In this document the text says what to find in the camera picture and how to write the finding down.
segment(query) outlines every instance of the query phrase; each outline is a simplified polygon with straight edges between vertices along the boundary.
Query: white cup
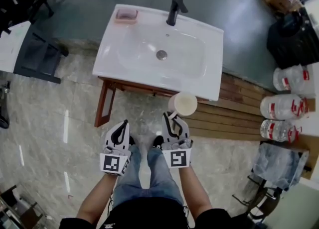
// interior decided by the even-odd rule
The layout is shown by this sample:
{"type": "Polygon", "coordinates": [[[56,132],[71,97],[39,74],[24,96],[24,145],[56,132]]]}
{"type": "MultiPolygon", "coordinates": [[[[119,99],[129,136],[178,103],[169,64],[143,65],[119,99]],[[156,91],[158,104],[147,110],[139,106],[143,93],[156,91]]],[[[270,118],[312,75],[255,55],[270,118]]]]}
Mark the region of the white cup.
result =
{"type": "Polygon", "coordinates": [[[168,110],[172,114],[169,119],[174,118],[176,115],[188,116],[192,115],[197,109],[197,98],[195,95],[186,92],[180,92],[172,96],[168,102],[168,110]]]}

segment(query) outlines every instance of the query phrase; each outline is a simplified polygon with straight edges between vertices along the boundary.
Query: sink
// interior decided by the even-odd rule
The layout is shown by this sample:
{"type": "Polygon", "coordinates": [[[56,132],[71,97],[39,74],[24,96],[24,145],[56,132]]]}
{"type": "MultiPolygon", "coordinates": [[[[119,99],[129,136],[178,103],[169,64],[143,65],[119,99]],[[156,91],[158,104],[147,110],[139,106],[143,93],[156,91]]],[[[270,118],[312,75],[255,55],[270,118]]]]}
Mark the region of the sink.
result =
{"type": "Polygon", "coordinates": [[[168,12],[118,4],[104,33],[93,75],[125,80],[218,100],[223,30],[168,12]],[[114,23],[120,8],[139,11],[137,23],[114,23]]]}

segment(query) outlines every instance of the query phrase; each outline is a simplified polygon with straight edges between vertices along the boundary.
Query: water bottle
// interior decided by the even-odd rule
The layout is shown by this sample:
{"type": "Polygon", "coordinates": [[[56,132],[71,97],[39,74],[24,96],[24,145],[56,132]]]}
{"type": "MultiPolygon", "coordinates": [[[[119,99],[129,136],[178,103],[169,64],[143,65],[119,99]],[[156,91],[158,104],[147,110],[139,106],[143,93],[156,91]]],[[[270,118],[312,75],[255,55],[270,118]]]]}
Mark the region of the water bottle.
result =
{"type": "Polygon", "coordinates": [[[299,93],[309,80],[309,72],[301,65],[295,65],[281,70],[277,68],[274,71],[273,83],[277,90],[291,90],[293,93],[299,93]]]}
{"type": "Polygon", "coordinates": [[[263,138],[278,142],[293,142],[298,134],[296,127],[289,121],[265,120],[261,124],[260,134],[263,138]]]}
{"type": "Polygon", "coordinates": [[[267,96],[260,103],[260,112],[268,119],[298,119],[308,112],[307,99],[294,94],[267,96]]]}

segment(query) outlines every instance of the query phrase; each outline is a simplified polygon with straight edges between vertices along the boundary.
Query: gray floor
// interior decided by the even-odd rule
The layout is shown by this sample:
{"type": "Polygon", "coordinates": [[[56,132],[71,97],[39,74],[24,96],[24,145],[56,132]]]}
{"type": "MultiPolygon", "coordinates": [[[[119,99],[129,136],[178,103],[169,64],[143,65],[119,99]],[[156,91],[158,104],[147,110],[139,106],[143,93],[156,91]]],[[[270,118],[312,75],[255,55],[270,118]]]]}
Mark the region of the gray floor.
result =
{"type": "MultiPolygon", "coordinates": [[[[224,71],[273,89],[276,67],[266,48],[275,21],[263,0],[184,0],[186,16],[224,30],[224,71]]],[[[37,25],[53,37],[101,40],[114,6],[133,4],[169,10],[171,0],[55,0],[55,15],[43,8],[37,25]]]]}
{"type": "MultiPolygon", "coordinates": [[[[101,82],[91,75],[94,59],[90,54],[64,58],[57,70],[62,78],[60,85],[5,75],[12,80],[8,95],[11,123],[8,130],[0,128],[0,189],[19,184],[23,193],[32,196],[53,217],[45,221],[48,228],[58,228],[62,218],[76,215],[81,202],[102,177],[99,154],[105,133],[124,119],[129,120],[131,133],[142,150],[141,183],[145,188],[149,186],[146,149],[155,133],[161,131],[167,99],[117,91],[111,121],[95,128],[101,82]],[[64,172],[69,177],[70,193],[66,191],[64,172]]],[[[224,208],[232,216],[244,212],[245,208],[231,195],[248,199],[255,193],[256,186],[247,176],[259,143],[193,139],[192,165],[213,207],[224,208]]],[[[180,187],[178,171],[171,172],[180,187]]]]}

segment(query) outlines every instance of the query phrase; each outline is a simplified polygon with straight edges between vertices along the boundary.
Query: faucet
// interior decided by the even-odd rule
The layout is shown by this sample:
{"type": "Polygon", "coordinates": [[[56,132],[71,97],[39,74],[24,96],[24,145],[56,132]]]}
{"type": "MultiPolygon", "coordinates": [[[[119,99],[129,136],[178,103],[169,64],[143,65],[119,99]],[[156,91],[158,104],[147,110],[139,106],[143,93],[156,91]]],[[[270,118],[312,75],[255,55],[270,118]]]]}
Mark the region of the faucet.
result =
{"type": "Polygon", "coordinates": [[[177,18],[179,10],[183,13],[188,12],[188,9],[186,8],[183,0],[172,0],[170,10],[169,10],[169,15],[166,20],[166,23],[168,25],[174,26],[176,24],[176,18],[177,18]]]}

